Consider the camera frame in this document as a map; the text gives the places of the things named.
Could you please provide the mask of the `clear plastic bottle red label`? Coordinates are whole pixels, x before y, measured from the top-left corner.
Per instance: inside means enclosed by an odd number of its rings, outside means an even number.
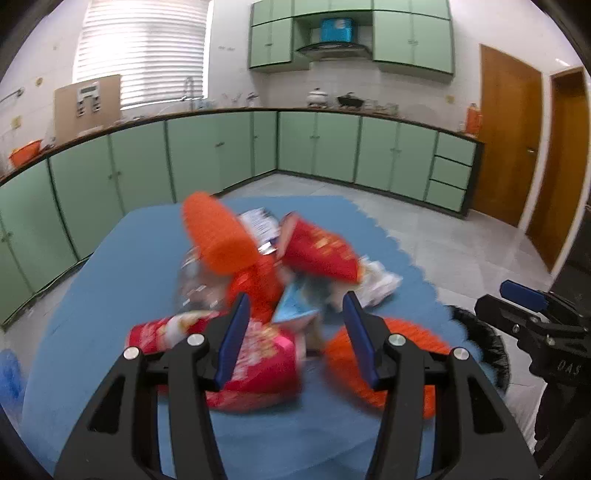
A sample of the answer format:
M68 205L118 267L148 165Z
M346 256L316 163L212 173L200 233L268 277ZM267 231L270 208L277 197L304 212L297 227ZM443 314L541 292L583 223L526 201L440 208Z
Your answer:
M211 271L196 247L191 248L181 261L177 275L176 310L215 311L226 309L225 295L229 279Z

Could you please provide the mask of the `orange plastic basin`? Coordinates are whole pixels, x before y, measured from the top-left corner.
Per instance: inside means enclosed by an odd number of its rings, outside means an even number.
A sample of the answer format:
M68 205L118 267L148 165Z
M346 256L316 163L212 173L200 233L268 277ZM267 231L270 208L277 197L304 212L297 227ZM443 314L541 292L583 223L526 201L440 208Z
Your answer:
M41 140L34 140L15 149L9 156L9 160L15 169L19 169L33 160L41 150Z

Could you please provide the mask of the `white window blind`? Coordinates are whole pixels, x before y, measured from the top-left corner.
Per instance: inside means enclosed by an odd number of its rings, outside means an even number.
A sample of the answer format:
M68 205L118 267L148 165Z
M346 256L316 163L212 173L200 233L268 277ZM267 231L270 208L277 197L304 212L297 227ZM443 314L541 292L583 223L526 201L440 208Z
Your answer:
M211 1L91 1L72 81L121 76L121 107L180 101L187 76L208 93Z

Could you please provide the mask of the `white tissue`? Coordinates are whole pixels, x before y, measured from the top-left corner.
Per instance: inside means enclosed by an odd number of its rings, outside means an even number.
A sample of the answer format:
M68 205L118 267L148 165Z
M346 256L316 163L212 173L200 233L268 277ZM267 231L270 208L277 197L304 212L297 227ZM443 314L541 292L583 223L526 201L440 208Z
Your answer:
M367 256L361 259L363 275L356 287L356 296L363 308L379 305L396 291L403 282L403 277L388 271L379 261L372 261Z

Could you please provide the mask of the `blue white snack wrapper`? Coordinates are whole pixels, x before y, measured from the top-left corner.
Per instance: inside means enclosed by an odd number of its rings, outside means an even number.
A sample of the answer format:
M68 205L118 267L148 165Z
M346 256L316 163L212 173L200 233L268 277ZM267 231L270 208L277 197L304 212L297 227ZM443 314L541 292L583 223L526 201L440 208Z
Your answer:
M276 251L276 243L280 237L280 222L264 208L247 210L238 215L242 226L256 242L257 250L262 255L270 255Z

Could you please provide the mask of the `chrome kitchen faucet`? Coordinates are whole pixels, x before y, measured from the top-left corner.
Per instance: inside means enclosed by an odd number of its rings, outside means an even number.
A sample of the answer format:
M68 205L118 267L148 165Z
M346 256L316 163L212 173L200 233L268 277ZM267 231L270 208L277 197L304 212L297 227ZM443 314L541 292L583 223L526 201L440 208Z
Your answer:
M189 110L194 111L197 107L198 97L195 95L195 83L192 76L187 76L183 84L183 93L180 98L181 102L187 102Z

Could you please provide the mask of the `red crinkled plastic wrapper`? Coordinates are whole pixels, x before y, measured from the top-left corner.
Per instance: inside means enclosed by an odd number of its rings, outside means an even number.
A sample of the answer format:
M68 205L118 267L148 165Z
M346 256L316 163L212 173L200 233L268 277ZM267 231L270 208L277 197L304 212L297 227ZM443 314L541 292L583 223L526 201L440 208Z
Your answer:
M277 275L276 257L263 255L256 264L232 276L225 299L231 305L239 294L246 294L250 301L250 318L266 324L273 318L283 290L283 282Z

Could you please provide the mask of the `green lower kitchen cabinets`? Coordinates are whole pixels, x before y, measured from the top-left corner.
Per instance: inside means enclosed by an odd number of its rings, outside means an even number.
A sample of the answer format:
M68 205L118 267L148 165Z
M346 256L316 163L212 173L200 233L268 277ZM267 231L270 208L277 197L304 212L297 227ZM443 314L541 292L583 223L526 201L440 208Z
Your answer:
M82 264L131 211L285 173L461 218L484 150L420 122L315 109L178 114L71 141L1 181L1 325Z

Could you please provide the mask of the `red snack bag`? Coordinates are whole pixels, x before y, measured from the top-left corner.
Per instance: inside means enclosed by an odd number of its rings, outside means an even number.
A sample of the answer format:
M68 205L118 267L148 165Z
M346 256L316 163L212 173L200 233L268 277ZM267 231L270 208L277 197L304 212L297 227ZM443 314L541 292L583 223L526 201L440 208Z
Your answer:
M166 351L190 334L202 334L216 311L197 310L133 326L125 340L145 354ZM293 400L301 392L305 342L300 333L252 319L231 379L219 392L208 393L211 409L249 412Z

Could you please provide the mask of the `green upper wall cabinets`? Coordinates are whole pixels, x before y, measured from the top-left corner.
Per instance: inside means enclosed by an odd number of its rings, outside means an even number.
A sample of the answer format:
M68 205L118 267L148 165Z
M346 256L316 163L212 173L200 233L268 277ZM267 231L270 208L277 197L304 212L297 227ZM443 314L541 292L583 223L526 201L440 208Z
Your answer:
M308 70L321 61L372 61L382 71L449 83L455 76L447 1L257 1L249 69Z

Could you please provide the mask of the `tall orange foam net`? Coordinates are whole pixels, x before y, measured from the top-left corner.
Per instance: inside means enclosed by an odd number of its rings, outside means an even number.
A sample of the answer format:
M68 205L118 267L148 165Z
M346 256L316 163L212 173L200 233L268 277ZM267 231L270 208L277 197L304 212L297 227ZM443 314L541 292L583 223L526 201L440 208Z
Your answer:
M221 201L205 192L190 194L182 219L200 258L217 275L229 276L259 260L259 251L242 222Z

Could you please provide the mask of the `black lined trash bin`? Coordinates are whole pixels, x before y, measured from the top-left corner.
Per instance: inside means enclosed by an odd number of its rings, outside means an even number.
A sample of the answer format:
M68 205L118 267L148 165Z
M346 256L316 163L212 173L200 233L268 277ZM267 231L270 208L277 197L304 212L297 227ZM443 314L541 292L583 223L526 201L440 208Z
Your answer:
M448 308L452 318L465 327L468 340L480 348L482 362L494 372L492 383L505 395L510 385L511 369L502 337L470 311L454 305Z

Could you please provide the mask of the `white cooking pot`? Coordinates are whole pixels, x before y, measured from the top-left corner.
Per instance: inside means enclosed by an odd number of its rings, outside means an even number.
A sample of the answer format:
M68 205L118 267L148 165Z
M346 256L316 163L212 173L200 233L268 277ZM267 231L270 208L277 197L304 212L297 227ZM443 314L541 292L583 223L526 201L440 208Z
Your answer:
M329 107L329 94L320 88L315 88L308 92L307 99L308 108L326 109Z

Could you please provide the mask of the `red paper cup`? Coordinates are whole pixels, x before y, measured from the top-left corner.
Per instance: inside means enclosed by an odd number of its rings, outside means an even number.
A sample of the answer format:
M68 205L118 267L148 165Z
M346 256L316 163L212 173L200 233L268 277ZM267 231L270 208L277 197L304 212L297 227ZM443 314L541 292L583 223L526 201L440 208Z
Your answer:
M290 212L280 221L277 258L295 272L348 284L359 284L363 277L360 257L348 241L308 222L297 212Z

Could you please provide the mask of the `light blue drink carton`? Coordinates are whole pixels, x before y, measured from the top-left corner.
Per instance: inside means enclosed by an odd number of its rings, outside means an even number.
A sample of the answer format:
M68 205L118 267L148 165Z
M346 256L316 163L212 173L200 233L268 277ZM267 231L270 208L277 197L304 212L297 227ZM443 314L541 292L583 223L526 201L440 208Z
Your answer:
M287 285L271 318L271 323L293 331L303 330L322 319L331 305L332 281L299 275Z

